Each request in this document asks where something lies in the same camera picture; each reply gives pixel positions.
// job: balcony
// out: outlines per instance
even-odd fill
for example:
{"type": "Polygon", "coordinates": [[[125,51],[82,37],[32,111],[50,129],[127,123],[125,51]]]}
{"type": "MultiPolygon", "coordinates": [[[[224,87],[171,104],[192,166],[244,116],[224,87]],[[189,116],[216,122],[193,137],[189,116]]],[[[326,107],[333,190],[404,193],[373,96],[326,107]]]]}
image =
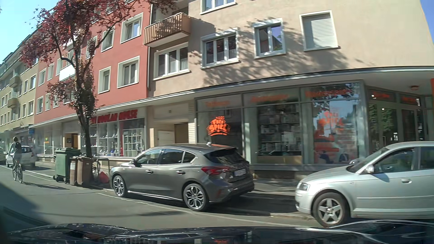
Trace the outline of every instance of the balcony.
{"type": "Polygon", "coordinates": [[[184,13],[177,13],[164,20],[145,27],[145,45],[149,47],[187,37],[190,35],[191,18],[184,13]]]}
{"type": "Polygon", "coordinates": [[[21,84],[21,77],[19,75],[14,75],[10,80],[9,80],[9,86],[11,88],[17,87],[21,84]]]}
{"type": "Polygon", "coordinates": [[[13,109],[20,105],[17,97],[11,97],[7,100],[7,107],[13,109]]]}

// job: green trash bin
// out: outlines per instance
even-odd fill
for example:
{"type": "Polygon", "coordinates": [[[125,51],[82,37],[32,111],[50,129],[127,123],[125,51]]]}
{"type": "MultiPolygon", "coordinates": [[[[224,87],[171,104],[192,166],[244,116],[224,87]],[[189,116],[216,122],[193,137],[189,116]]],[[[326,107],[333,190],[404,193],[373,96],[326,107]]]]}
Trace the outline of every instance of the green trash bin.
{"type": "Polygon", "coordinates": [[[80,156],[81,151],[75,148],[58,148],[54,151],[56,153],[56,175],[53,179],[57,182],[69,182],[69,166],[71,158],[80,156]]]}

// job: bicycle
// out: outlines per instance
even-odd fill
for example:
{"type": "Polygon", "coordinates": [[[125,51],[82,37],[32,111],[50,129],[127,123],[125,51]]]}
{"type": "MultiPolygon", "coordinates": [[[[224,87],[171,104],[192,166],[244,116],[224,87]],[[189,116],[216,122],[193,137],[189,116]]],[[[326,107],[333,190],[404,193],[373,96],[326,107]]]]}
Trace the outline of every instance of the bicycle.
{"type": "Polygon", "coordinates": [[[20,181],[20,183],[23,182],[23,169],[21,167],[21,164],[18,162],[18,169],[16,168],[16,165],[13,164],[13,168],[12,168],[12,177],[13,180],[16,181],[16,178],[18,176],[18,180],[20,181]]]}

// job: asphalt road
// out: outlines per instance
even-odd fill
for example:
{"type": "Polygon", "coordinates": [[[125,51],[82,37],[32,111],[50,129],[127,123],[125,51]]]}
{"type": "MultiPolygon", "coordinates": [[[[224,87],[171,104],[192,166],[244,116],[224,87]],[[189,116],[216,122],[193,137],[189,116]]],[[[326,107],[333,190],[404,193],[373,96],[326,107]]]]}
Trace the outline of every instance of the asphalt road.
{"type": "MultiPolygon", "coordinates": [[[[237,203],[238,208],[240,203],[248,204],[251,199],[247,197],[217,204],[209,212],[198,213],[178,202],[142,196],[118,198],[110,190],[59,183],[36,171],[24,171],[24,182],[21,184],[13,180],[11,169],[4,165],[0,165],[0,194],[1,217],[7,223],[7,231],[62,223],[95,223],[134,229],[319,226],[312,220],[244,213],[228,207],[237,203]]],[[[260,204],[267,206],[267,199],[260,204]]]]}

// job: white car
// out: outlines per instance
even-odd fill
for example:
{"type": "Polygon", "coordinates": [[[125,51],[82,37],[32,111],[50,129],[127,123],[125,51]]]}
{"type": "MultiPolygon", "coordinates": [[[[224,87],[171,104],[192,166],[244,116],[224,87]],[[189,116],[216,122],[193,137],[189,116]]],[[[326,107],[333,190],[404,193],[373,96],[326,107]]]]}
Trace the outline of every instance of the white car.
{"type": "MultiPolygon", "coordinates": [[[[21,158],[21,165],[28,166],[30,168],[35,167],[36,157],[32,151],[32,149],[29,146],[21,146],[22,150],[22,158],[21,158]]],[[[6,166],[10,167],[13,165],[13,152],[9,152],[6,155],[6,166]]]]}

